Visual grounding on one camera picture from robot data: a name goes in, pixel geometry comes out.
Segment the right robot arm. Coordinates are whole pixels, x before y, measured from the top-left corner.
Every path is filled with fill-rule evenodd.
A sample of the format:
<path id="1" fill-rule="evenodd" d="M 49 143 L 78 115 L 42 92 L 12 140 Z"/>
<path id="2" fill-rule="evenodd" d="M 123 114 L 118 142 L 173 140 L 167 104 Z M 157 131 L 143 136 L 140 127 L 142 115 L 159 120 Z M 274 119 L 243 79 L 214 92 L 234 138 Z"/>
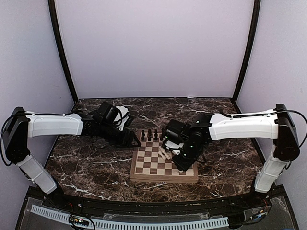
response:
<path id="1" fill-rule="evenodd" d="M 230 138 L 272 139 L 271 153 L 256 177 L 254 190 L 245 196 L 245 204 L 255 208 L 263 201 L 263 193 L 270 190 L 286 165 L 300 154 L 296 127 L 290 113 L 284 104 L 278 103 L 276 108 L 258 113 L 198 114 L 190 124 L 172 119 L 163 134 L 164 146 L 174 153 L 172 162 L 176 167 L 186 171 L 211 141 Z"/>

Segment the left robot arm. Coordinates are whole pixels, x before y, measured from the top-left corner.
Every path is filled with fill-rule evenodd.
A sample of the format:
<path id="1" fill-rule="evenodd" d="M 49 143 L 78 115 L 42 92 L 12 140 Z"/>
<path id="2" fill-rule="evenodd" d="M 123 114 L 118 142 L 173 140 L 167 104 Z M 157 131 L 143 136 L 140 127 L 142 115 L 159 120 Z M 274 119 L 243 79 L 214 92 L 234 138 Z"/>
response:
<path id="1" fill-rule="evenodd" d="M 0 131 L 0 156 L 9 167 L 17 165 L 57 209 L 63 209 L 68 199 L 61 187 L 45 170 L 28 148 L 28 139 L 38 136 L 72 135 L 101 137 L 120 148 L 140 147 L 136 134 L 127 127 L 133 121 L 124 106 L 103 103 L 98 109 L 85 113 L 34 113 L 16 107 Z"/>

